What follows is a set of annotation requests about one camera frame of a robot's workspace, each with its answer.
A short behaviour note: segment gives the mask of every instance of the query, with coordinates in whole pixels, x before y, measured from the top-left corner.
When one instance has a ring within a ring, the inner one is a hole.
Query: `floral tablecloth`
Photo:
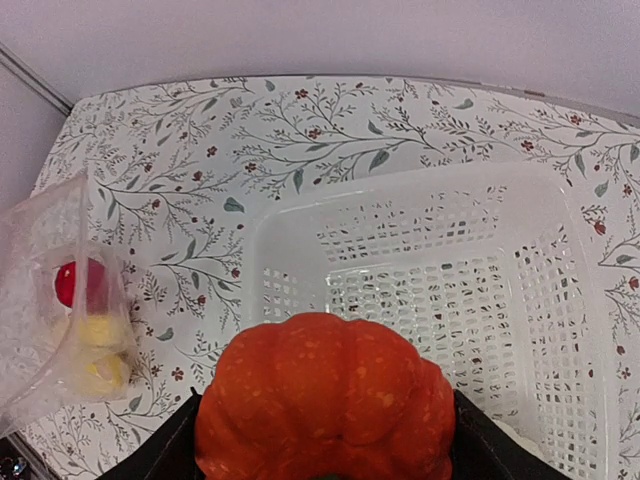
[[[250,215],[332,182],[471,161],[545,164],[581,205],[614,339],[613,478],[640,479],[640,129],[402,78],[225,78],[80,101],[36,191],[88,169],[91,233],[126,260],[141,353],[127,400],[65,408],[26,437],[62,478],[100,475],[211,381],[239,328]]]

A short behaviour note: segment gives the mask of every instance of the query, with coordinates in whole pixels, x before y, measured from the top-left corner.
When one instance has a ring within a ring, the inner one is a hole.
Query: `plastic bag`
[[[121,265],[88,241],[87,207],[79,176],[0,217],[0,437],[126,392],[136,344]]]

